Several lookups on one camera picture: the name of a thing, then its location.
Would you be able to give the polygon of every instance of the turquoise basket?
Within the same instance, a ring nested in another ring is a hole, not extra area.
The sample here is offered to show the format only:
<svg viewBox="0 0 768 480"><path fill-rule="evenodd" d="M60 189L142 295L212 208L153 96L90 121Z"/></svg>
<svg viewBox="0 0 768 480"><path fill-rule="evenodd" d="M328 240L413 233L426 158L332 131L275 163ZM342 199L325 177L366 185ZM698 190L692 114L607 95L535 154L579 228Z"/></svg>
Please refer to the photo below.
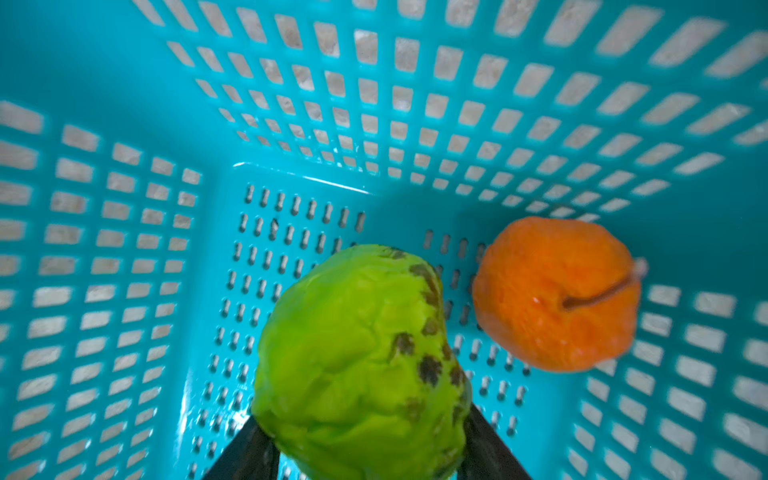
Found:
<svg viewBox="0 0 768 480"><path fill-rule="evenodd" d="M0 478L202 478L280 294L355 243L439 270L536 480L768 472L765 0L7 1L0 53ZM528 215L648 259L618 361L476 327Z"/></svg>

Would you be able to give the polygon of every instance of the orange fruit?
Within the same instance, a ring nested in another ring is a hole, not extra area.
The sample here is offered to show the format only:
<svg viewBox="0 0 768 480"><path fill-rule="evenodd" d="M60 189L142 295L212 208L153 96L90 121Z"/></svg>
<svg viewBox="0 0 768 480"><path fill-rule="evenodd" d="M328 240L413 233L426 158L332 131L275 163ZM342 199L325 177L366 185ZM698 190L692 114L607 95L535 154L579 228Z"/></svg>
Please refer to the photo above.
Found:
<svg viewBox="0 0 768 480"><path fill-rule="evenodd" d="M478 323L515 357L580 372L629 350L641 284L629 250L578 220L528 217L487 249L472 287Z"/></svg>

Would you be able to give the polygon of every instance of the green vegetable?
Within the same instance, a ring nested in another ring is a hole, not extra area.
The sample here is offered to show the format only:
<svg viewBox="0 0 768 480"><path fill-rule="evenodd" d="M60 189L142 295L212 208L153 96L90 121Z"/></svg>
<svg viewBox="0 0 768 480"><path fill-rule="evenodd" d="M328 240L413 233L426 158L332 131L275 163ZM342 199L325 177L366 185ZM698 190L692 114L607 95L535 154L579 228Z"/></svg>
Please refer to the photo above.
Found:
<svg viewBox="0 0 768 480"><path fill-rule="evenodd" d="M472 390L421 258L337 253L285 292L258 351L251 412L312 480L443 480L462 461Z"/></svg>

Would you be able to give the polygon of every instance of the green fruit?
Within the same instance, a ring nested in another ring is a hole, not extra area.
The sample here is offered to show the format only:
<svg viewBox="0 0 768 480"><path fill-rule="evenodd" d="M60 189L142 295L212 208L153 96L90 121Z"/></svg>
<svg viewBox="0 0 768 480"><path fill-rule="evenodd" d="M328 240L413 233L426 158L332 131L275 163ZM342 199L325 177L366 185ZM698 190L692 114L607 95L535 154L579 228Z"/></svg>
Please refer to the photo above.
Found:
<svg viewBox="0 0 768 480"><path fill-rule="evenodd" d="M443 480L472 389L424 260L361 245L288 289L264 327L251 412L312 480Z"/></svg>

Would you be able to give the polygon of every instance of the brown stem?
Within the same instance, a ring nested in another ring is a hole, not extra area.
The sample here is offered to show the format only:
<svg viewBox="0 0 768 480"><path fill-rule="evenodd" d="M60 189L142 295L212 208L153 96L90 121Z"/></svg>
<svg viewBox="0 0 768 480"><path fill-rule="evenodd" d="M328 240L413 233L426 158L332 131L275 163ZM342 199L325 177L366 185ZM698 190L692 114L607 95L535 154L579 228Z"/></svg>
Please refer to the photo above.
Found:
<svg viewBox="0 0 768 480"><path fill-rule="evenodd" d="M636 275L634 273L630 273L627 275L623 280L619 281L618 283L614 283L612 286L608 287L607 290L604 290L601 293L598 293L597 295L589 296L587 298L578 298L576 296L566 296L565 300L563 300L563 308L566 310L572 310L574 308L579 308L581 306L592 306L595 303L602 302L603 300L607 299L609 296L614 295L615 293L619 292L626 286L629 286L630 283L635 279Z"/></svg>

